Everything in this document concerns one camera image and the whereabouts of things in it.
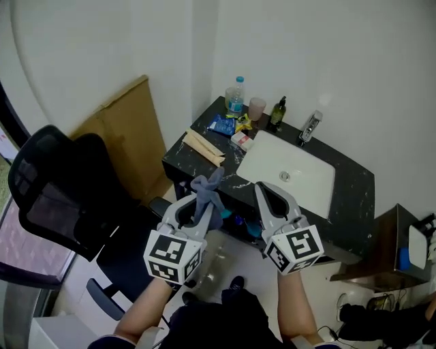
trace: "brown cardboard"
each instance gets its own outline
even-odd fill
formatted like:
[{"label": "brown cardboard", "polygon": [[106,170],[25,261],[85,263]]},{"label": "brown cardboard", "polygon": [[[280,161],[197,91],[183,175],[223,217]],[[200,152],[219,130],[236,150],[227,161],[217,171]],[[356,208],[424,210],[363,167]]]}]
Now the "brown cardboard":
[{"label": "brown cardboard", "polygon": [[132,198],[148,204],[171,185],[161,159],[166,149],[151,99],[149,78],[141,76],[103,103],[73,134],[103,138],[112,165]]}]

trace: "small box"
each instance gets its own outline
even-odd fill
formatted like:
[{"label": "small box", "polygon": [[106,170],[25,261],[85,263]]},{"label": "small box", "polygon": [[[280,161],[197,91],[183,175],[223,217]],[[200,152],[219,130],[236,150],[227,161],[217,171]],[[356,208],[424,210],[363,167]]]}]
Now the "small box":
[{"label": "small box", "polygon": [[235,133],[232,138],[232,142],[238,145],[243,151],[248,151],[254,144],[254,140],[244,134],[242,131]]},{"label": "small box", "polygon": [[324,254],[316,226],[273,235],[265,251],[282,275],[310,267]]},{"label": "small box", "polygon": [[203,244],[152,230],[144,261],[149,275],[183,285],[200,265]]}]

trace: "chair armrest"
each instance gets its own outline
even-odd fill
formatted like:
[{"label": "chair armrest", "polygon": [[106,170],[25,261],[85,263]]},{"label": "chair armrest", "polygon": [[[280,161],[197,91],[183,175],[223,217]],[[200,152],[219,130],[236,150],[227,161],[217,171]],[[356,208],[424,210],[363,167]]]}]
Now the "chair armrest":
[{"label": "chair armrest", "polygon": [[112,293],[112,290],[108,290],[107,288],[105,293],[105,290],[95,281],[95,279],[89,279],[87,290],[92,299],[105,313],[116,321],[121,320],[124,315],[124,310],[122,310],[119,305],[113,301],[111,296],[107,294],[108,292]]},{"label": "chair armrest", "polygon": [[165,215],[167,208],[171,205],[171,202],[157,196],[149,203],[150,210],[156,214],[156,216],[162,218]]}]

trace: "water bottle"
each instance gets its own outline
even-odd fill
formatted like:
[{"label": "water bottle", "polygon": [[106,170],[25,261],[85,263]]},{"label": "water bottle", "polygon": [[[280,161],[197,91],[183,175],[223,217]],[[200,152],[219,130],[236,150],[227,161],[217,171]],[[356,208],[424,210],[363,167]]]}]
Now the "water bottle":
[{"label": "water bottle", "polygon": [[244,78],[238,76],[236,78],[236,85],[234,87],[233,96],[229,101],[229,115],[240,117],[243,111],[244,104]]}]

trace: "faucet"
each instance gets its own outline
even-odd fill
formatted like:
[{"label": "faucet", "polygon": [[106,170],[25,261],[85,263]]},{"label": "faucet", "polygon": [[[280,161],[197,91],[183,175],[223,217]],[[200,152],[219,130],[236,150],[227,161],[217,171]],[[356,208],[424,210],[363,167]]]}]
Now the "faucet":
[{"label": "faucet", "polygon": [[322,112],[315,110],[315,112],[309,117],[309,119],[305,123],[305,128],[301,131],[298,142],[300,147],[304,146],[307,142],[312,138],[312,133],[317,127],[318,123],[322,121]]}]

